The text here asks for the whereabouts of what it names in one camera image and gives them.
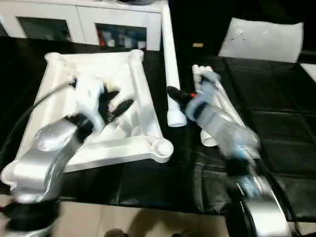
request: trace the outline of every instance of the white cabinet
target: white cabinet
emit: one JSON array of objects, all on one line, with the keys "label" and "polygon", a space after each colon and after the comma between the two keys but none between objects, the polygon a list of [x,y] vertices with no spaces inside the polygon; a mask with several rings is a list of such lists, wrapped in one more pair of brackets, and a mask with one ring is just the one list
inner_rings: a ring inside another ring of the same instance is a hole
[{"label": "white cabinet", "polygon": [[159,50],[161,14],[108,8],[78,7],[87,44]]},{"label": "white cabinet", "polygon": [[0,15],[11,37],[158,51],[164,3],[157,0],[135,6],[93,0],[0,0]]},{"label": "white cabinet", "polygon": [[85,43],[76,6],[0,1],[0,9],[11,37]]}]

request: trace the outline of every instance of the table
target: table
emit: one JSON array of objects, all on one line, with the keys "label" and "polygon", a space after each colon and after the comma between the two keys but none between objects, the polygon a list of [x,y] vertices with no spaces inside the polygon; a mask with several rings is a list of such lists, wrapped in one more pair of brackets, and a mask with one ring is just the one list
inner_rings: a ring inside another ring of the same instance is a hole
[{"label": "table", "polygon": [[[59,53],[103,52],[93,45],[29,39],[0,39],[0,143],[36,96],[46,62]],[[194,56],[178,53],[181,85],[193,88],[192,64],[210,65],[241,117],[262,141],[262,160],[288,220],[291,205],[300,221],[316,220],[316,83],[299,64]],[[147,51],[144,69],[164,137],[174,145],[166,164],[152,160],[67,173],[62,198],[79,202],[223,214],[230,199],[225,159],[204,147],[200,129],[167,126],[162,52]],[[4,163],[15,157],[24,127],[14,137]],[[0,186],[0,193],[8,188]]]}]

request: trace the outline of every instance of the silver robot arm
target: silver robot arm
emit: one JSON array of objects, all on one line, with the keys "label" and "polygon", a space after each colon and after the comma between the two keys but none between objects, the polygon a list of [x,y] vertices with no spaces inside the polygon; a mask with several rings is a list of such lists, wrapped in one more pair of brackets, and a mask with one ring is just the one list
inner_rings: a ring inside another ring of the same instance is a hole
[{"label": "silver robot arm", "polygon": [[214,72],[204,73],[201,92],[193,95],[169,87],[168,94],[179,103],[186,116],[217,142],[227,159],[227,173],[234,190],[226,223],[231,237],[290,237],[285,215],[265,176],[260,171],[259,138],[240,126],[221,108],[212,105],[217,93]]},{"label": "silver robot arm", "polygon": [[6,237],[46,237],[59,215],[63,171],[92,133],[83,115],[58,120],[39,130],[31,148],[19,159],[11,187],[14,202],[4,208],[10,218]]},{"label": "silver robot arm", "polygon": [[91,83],[85,86],[77,83],[79,113],[40,129],[30,149],[15,165],[14,187],[11,187],[14,202],[2,208],[2,213],[9,218],[6,237],[51,235],[59,216],[59,197],[67,162],[93,131],[101,132],[133,103],[132,99],[125,100],[109,112],[108,103],[118,91],[107,92],[98,81]]}]

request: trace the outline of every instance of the glass cabinet door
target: glass cabinet door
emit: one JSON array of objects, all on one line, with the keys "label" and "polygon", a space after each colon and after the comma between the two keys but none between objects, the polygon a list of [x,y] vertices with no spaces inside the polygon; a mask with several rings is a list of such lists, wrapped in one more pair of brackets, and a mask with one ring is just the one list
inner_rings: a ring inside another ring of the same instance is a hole
[{"label": "glass cabinet door", "polygon": [[0,0],[0,9],[11,37],[85,43],[74,5]]},{"label": "glass cabinet door", "polygon": [[128,49],[146,49],[146,28],[95,24],[99,45]]},{"label": "glass cabinet door", "polygon": [[17,17],[27,38],[72,41],[66,20]]},{"label": "glass cabinet door", "polygon": [[78,6],[88,44],[160,50],[161,14]]}]

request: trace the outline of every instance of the white tube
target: white tube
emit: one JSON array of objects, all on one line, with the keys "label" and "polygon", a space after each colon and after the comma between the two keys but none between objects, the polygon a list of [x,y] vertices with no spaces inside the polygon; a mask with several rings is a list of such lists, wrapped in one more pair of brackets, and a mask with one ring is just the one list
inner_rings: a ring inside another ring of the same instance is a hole
[{"label": "white tube", "polygon": [[144,53],[141,50],[135,49],[131,52],[128,59],[128,66],[133,78],[134,91],[142,92],[142,98],[139,94],[135,94],[135,104],[137,105],[137,114],[140,124],[146,125],[146,131],[142,133],[146,136],[163,138],[158,118],[153,106],[153,100],[147,84],[142,61],[140,55],[143,57]]},{"label": "white tube", "polygon": [[[175,53],[171,17],[168,3],[162,7],[162,39],[164,64],[166,70],[166,84],[180,89],[177,58]],[[186,116],[180,111],[179,105],[168,97],[167,121],[169,127],[182,127],[187,124]]]},{"label": "white tube", "polygon": [[217,83],[216,85],[219,89],[219,91],[216,93],[216,96],[222,105],[222,109],[225,110],[230,116],[232,116],[233,120],[236,123],[238,123],[240,126],[245,127],[244,122],[242,121],[231,101],[229,100],[228,95],[226,94],[226,91],[224,90],[221,83]]},{"label": "white tube", "polygon": [[192,66],[192,72],[193,72],[194,88],[195,88],[196,92],[200,92],[200,90],[201,90],[201,76],[199,74],[198,65],[194,64]]}]

